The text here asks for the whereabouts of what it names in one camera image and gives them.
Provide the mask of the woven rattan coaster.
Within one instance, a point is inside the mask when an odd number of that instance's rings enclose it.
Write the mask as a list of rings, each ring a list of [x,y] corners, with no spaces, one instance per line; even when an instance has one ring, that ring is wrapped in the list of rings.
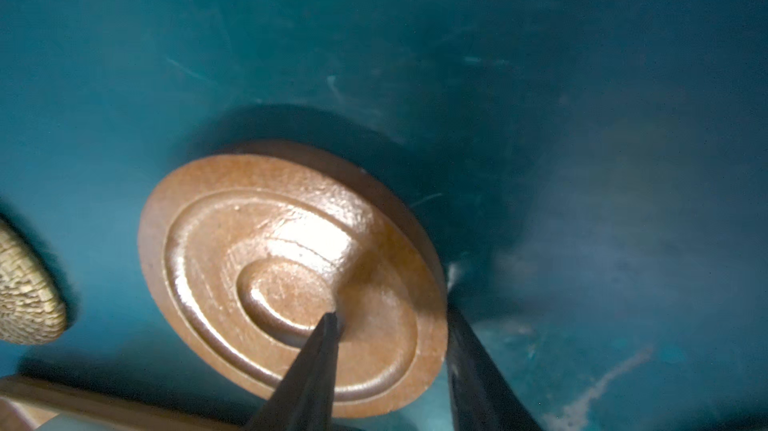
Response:
[[[43,345],[67,328],[66,305],[50,273],[24,239],[1,223],[1,340]]]

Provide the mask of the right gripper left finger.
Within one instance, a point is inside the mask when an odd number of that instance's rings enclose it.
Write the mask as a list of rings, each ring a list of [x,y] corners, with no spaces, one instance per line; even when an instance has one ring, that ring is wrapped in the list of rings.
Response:
[[[246,430],[330,430],[341,331],[326,313]]]

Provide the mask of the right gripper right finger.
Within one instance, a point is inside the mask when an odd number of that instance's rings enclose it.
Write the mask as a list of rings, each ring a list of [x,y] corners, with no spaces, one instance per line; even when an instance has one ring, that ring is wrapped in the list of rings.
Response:
[[[446,364],[456,430],[541,431],[460,311],[447,309]]]

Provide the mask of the brown wooden coaster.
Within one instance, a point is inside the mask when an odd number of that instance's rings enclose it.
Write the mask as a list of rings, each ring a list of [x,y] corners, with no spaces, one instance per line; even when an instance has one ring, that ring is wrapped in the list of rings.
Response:
[[[137,244],[173,330],[259,397],[328,313],[341,331],[337,418],[399,410],[442,368],[447,286],[432,241],[389,188],[332,153],[260,140],[191,161],[149,195]]]

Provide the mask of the orange wooden tray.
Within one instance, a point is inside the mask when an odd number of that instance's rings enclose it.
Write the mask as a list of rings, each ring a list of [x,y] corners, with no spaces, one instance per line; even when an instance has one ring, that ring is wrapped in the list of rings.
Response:
[[[34,417],[67,415],[117,430],[236,430],[229,423],[162,409],[53,382],[24,377],[1,379],[1,398]]]

